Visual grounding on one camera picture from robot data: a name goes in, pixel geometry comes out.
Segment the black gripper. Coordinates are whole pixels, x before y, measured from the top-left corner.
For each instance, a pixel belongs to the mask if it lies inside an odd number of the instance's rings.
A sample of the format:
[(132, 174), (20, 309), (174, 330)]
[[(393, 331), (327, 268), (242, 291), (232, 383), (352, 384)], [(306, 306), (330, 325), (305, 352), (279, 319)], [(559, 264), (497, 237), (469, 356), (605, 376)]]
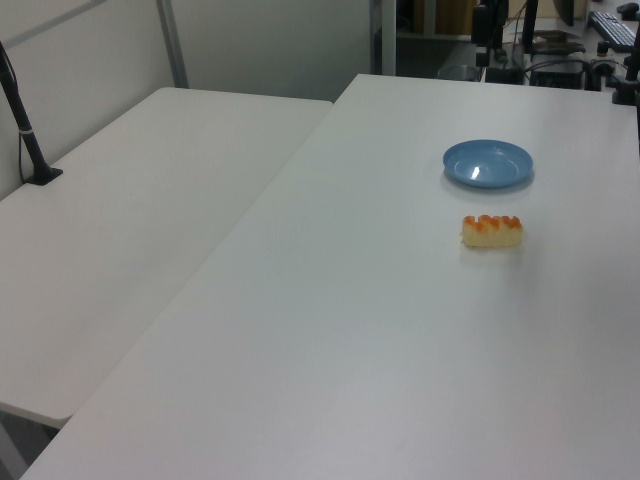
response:
[[(504, 3), (477, 3), (472, 11), (471, 41), (477, 45), (475, 50), (475, 65), (489, 66), (489, 47), (501, 46), (505, 25)], [(493, 60), (496, 63), (506, 62), (506, 51), (493, 49)]]

